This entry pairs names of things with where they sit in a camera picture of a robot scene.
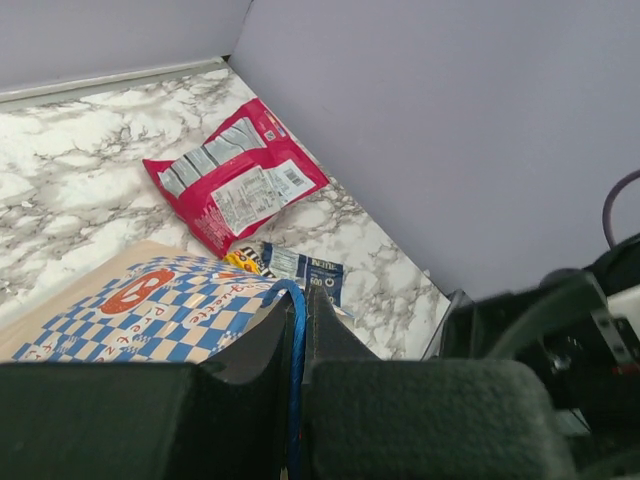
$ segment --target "red snack bag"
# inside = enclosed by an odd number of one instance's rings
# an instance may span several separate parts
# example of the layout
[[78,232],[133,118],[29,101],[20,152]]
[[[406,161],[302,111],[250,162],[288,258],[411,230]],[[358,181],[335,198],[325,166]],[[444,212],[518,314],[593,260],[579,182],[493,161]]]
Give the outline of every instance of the red snack bag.
[[329,183],[257,98],[202,147],[177,160],[143,163],[176,214],[220,258],[282,208]]

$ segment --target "red logo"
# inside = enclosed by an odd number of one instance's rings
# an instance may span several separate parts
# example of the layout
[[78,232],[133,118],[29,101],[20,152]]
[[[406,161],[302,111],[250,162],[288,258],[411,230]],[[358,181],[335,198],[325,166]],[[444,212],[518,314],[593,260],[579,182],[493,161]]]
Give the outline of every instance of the red logo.
[[123,288],[100,306],[102,313],[114,315],[140,305],[149,295],[175,276],[169,270],[147,273]]

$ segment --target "white marble surface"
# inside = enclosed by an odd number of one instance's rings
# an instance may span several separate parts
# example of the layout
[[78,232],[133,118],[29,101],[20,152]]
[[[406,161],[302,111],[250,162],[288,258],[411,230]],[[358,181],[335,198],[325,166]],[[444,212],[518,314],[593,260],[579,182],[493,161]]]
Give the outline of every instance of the white marble surface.
[[[138,240],[210,255],[141,159],[177,158],[254,96],[224,66],[0,114],[0,326]],[[343,263],[351,327],[383,358],[418,358],[449,303],[335,179],[250,240]]]

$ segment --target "blue wrapper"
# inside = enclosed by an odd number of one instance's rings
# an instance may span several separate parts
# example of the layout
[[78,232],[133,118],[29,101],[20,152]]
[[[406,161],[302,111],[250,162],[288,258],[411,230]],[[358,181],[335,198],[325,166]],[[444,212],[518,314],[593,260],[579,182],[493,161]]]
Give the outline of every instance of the blue wrapper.
[[322,286],[329,300],[341,306],[344,267],[340,263],[301,255],[272,243],[264,243],[262,261],[276,277],[295,280],[299,285]]

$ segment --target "candy wrapper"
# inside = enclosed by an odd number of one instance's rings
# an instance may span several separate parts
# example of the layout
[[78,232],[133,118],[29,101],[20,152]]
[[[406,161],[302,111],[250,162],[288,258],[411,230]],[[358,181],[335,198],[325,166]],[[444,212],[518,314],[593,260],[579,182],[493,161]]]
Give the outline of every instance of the candy wrapper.
[[0,361],[198,363],[264,318],[274,282],[141,242],[0,331]]
[[344,281],[341,264],[300,255],[267,242],[263,244],[262,260],[276,277],[295,280],[302,287],[324,287],[331,303],[340,306]]
[[144,160],[165,199],[218,257],[287,205],[329,183],[259,99],[177,160]]
[[265,266],[258,252],[251,247],[242,247],[229,252],[223,260],[247,272],[257,273],[263,277],[276,278],[273,272]]

